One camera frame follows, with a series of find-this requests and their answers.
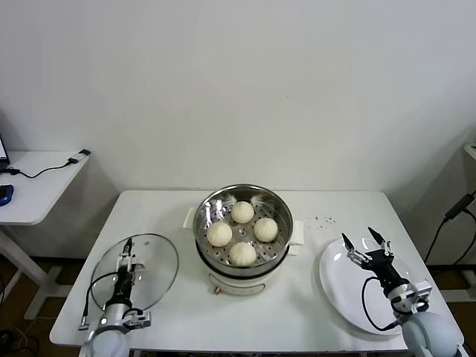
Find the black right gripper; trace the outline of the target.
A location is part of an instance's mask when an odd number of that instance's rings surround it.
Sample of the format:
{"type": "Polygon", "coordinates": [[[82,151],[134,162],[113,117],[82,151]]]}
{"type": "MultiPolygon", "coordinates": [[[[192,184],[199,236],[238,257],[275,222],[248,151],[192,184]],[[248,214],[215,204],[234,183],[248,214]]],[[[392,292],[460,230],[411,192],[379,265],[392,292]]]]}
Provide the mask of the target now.
{"type": "Polygon", "coordinates": [[[373,240],[379,246],[379,249],[370,251],[367,254],[356,250],[346,234],[342,233],[344,246],[347,250],[347,257],[357,266],[363,264],[363,269],[375,274],[383,288],[384,293],[390,293],[399,286],[406,284],[406,279],[401,277],[398,271],[393,267],[393,252],[390,247],[390,241],[371,227],[367,228],[373,240]]]}

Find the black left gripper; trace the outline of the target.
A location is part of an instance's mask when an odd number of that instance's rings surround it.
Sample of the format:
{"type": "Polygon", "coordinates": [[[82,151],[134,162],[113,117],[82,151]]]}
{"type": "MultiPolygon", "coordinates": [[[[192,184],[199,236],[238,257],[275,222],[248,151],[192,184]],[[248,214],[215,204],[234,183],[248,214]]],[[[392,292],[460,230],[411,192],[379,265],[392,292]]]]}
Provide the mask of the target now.
{"type": "Polygon", "coordinates": [[[130,299],[133,286],[133,273],[135,269],[135,255],[132,253],[133,241],[128,239],[124,246],[124,253],[118,257],[118,278],[112,295],[113,303],[131,305],[130,299]]]}

